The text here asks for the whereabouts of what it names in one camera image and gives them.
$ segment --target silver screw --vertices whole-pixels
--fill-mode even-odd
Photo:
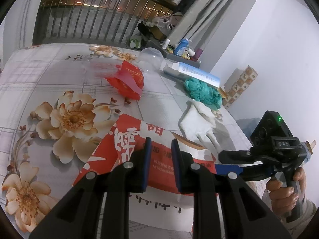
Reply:
[[[125,162],[123,166],[125,169],[130,169],[134,166],[134,164],[132,162]]]
[[[200,168],[200,165],[199,164],[191,164],[190,167],[193,169],[193,170],[198,170]]]
[[[237,174],[234,172],[230,172],[230,173],[228,173],[228,177],[231,178],[232,180],[235,180],[235,179],[237,179]]]
[[[88,180],[92,180],[94,179],[96,176],[95,172],[88,172],[86,175],[85,175],[85,178],[87,178]]]

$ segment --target white glove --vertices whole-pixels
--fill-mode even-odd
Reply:
[[[186,138],[210,150],[216,160],[223,149],[234,150],[233,144],[232,147],[224,148],[223,146],[222,149],[218,142],[219,140],[222,144],[228,145],[231,139],[228,130],[216,119],[211,109],[201,102],[195,100],[191,102],[192,105],[180,124]]]

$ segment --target floral tablecloth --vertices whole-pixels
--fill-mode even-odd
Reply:
[[[141,100],[125,100],[105,79],[87,77],[79,61],[92,53],[133,60],[138,52],[90,47],[20,49],[0,74],[0,204],[24,238],[71,188],[119,114],[183,135],[178,124],[190,98],[180,83],[148,74]],[[236,150],[250,148],[235,120],[220,110]],[[130,229],[139,226],[146,227],[131,223]]]

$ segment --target finger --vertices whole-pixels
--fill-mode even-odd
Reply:
[[[268,189],[269,191],[275,191],[281,188],[282,184],[283,183],[279,180],[269,180],[266,183],[266,189]]]
[[[269,197],[271,200],[284,199],[293,194],[294,190],[294,187],[279,188],[278,190],[271,191]]]
[[[306,177],[306,173],[302,167],[299,167],[295,170],[295,173],[292,177],[294,181],[303,180]]]
[[[299,195],[297,193],[291,194],[289,197],[284,199],[277,199],[272,201],[272,207],[273,208],[282,208],[287,207],[295,203],[299,198]]]
[[[289,206],[286,206],[286,207],[280,207],[280,208],[273,208],[272,211],[278,215],[278,216],[281,216],[283,215],[284,213],[286,212],[289,212],[291,211],[295,206],[296,206],[297,202],[289,205]]]

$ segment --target human hand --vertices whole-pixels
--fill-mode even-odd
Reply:
[[[272,211],[278,216],[291,211],[297,204],[298,198],[301,197],[303,199],[305,195],[306,173],[304,169],[302,167],[297,168],[292,179],[299,181],[301,195],[294,192],[293,187],[282,188],[283,183],[279,180],[270,180],[266,184],[266,189],[270,191],[269,197],[272,200]]]

